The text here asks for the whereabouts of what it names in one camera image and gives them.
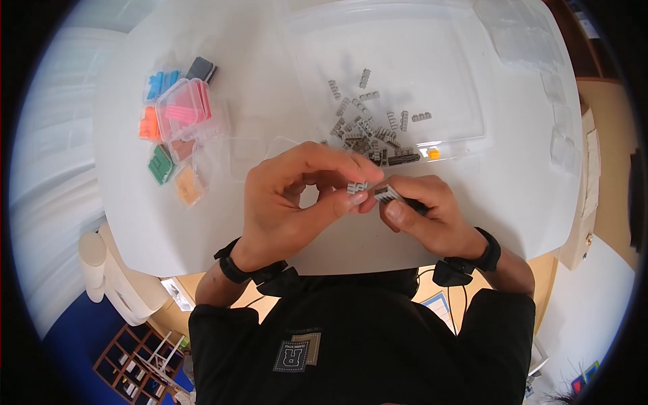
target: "white table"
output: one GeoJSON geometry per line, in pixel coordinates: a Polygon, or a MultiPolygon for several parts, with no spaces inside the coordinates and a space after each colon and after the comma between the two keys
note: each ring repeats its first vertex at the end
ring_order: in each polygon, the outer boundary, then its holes
{"type": "MultiPolygon", "coordinates": [[[[581,133],[575,78],[558,26],[540,0],[529,1],[547,16],[558,39],[565,60],[559,75],[573,131],[581,133]]],[[[147,171],[151,144],[137,138],[137,129],[145,73],[156,62],[171,55],[189,64],[200,55],[219,66],[211,91],[228,98],[234,136],[283,135],[299,142],[312,137],[268,3],[167,1],[131,31],[101,72],[95,158],[106,216],[127,266],[160,277],[204,272],[214,263],[213,254],[242,230],[243,184],[219,183],[187,209],[174,185],[158,187],[147,171]]],[[[485,108],[485,123],[495,147],[479,157],[390,168],[386,174],[441,176],[471,224],[530,259],[567,239],[579,180],[551,168],[553,116],[540,75],[504,67],[485,29],[473,20],[465,34],[482,31],[482,60],[492,69],[493,103],[485,108]]],[[[374,209],[345,216],[288,262],[301,274],[332,274],[418,267],[435,258],[408,235],[392,233],[374,209]]]]}

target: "white curtain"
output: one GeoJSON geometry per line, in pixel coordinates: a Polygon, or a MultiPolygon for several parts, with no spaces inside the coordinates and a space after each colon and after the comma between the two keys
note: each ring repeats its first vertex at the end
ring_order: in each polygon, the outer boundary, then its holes
{"type": "Polygon", "coordinates": [[[9,211],[18,279],[41,338],[85,290],[79,236],[106,220],[92,147],[97,75],[125,32],[160,2],[82,1],[52,40],[27,93],[9,211]]]}

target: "person's left hand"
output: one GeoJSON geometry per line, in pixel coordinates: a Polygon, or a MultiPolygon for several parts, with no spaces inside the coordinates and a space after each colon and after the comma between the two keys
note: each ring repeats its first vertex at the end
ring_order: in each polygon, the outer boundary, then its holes
{"type": "Polygon", "coordinates": [[[366,191],[347,193],[350,181],[381,181],[382,169],[358,154],[305,142],[251,169],[245,182],[243,235],[231,258],[243,272],[286,260],[348,211],[358,212],[366,191]],[[299,208],[307,185],[318,201],[299,208]]]}

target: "hand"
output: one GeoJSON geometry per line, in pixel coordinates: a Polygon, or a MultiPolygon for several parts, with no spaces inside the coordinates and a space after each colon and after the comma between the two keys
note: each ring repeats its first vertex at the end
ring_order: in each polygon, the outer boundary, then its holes
{"type": "Polygon", "coordinates": [[[253,272],[294,256],[346,212],[358,212],[369,194],[348,194],[349,181],[383,177],[370,160],[314,142],[263,161],[246,178],[243,235],[232,250],[233,262],[253,272]],[[317,186],[318,201],[301,209],[307,185],[317,186]]]}
{"type": "MultiPolygon", "coordinates": [[[[452,190],[437,176],[390,176],[369,190],[370,195],[385,184],[391,185],[402,197],[419,200],[430,208],[425,216],[421,216],[398,200],[380,204],[380,217],[392,231],[410,234],[438,257],[474,260],[486,250],[488,242],[466,222],[452,190]]],[[[375,198],[366,200],[361,204],[360,212],[369,212],[376,202],[375,198]]]]}

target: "black wrist strap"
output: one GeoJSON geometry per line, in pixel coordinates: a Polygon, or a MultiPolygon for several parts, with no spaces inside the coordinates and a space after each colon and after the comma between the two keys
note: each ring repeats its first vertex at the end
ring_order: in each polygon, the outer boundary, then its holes
{"type": "Polygon", "coordinates": [[[288,267],[288,263],[286,263],[285,260],[282,260],[254,272],[242,272],[230,257],[230,255],[232,254],[232,249],[234,249],[234,245],[237,244],[239,239],[240,238],[234,239],[226,247],[222,248],[214,255],[214,259],[220,260],[220,270],[223,272],[225,277],[227,277],[233,283],[243,284],[246,281],[252,279],[252,281],[254,281],[254,283],[258,286],[265,283],[266,281],[272,280],[274,277],[283,272],[286,267],[288,267]]]}
{"type": "Polygon", "coordinates": [[[484,231],[479,227],[475,227],[475,229],[477,229],[483,235],[483,237],[486,239],[486,242],[488,242],[488,246],[486,247],[483,255],[481,255],[481,257],[477,260],[464,260],[483,272],[494,272],[495,269],[497,269],[497,262],[500,261],[502,248],[490,233],[484,231]]]}
{"type": "Polygon", "coordinates": [[[482,228],[475,227],[488,242],[486,250],[477,260],[463,257],[445,257],[434,268],[432,281],[442,287],[465,286],[472,281],[472,272],[478,268],[483,272],[494,272],[500,261],[502,248],[495,238],[482,228]]]}

